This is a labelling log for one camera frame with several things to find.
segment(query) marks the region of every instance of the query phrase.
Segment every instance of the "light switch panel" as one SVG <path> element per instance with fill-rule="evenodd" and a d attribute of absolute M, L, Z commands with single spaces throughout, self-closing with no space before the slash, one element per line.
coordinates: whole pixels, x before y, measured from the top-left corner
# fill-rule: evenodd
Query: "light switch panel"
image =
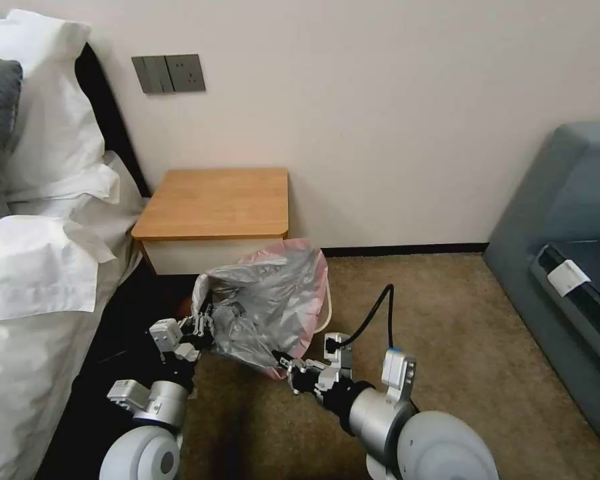
<path fill-rule="evenodd" d="M 176 92 L 207 90 L 198 55 L 168 55 L 165 58 Z"/>
<path fill-rule="evenodd" d="M 132 57 L 144 93 L 172 93 L 173 84 L 164 56 Z"/>

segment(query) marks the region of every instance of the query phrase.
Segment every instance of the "white pillow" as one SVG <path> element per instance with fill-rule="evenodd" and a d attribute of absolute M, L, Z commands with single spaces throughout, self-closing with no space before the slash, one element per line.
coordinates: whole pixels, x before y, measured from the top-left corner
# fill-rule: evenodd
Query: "white pillow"
<path fill-rule="evenodd" d="M 86 25 L 24 10 L 0 19 L 0 58 L 23 68 L 15 148 L 6 163 L 7 193 L 21 193 L 20 200 L 43 197 L 46 185 L 102 163 L 104 138 L 74 72 L 88 36 Z"/>

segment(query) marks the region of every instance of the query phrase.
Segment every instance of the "power outlet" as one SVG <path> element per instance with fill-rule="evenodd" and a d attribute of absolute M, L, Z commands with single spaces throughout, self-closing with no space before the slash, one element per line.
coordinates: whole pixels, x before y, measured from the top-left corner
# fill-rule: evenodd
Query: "power outlet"
<path fill-rule="evenodd" d="M 207 91 L 198 55 L 167 55 L 165 59 L 174 91 Z"/>

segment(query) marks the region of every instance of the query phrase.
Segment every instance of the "beige carpet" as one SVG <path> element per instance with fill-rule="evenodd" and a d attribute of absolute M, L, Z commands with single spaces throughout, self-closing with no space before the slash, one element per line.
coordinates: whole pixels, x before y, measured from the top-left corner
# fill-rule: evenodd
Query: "beige carpet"
<path fill-rule="evenodd" d="M 386 283 L 394 338 L 418 358 L 413 398 L 452 413 L 490 446 L 503 479 L 600 479 L 600 441 L 480 255 L 329 260 L 330 331 L 352 333 Z M 354 378 L 381 386 L 386 309 L 353 344 Z M 320 358 L 321 336 L 309 356 Z M 184 479 L 367 479 L 337 418 L 285 382 L 207 355 L 183 447 Z"/>

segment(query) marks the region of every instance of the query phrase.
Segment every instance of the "gray plastic bag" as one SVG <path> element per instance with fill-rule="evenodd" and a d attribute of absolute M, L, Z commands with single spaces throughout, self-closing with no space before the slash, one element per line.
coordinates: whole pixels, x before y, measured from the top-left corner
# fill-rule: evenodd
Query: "gray plastic bag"
<path fill-rule="evenodd" d="M 294 358 L 306 352 L 326 287 L 322 251 L 305 239 L 284 240 L 200 275 L 191 314 L 211 316 L 216 352 L 284 378 L 272 351 Z M 209 291 L 211 308 L 201 311 Z"/>

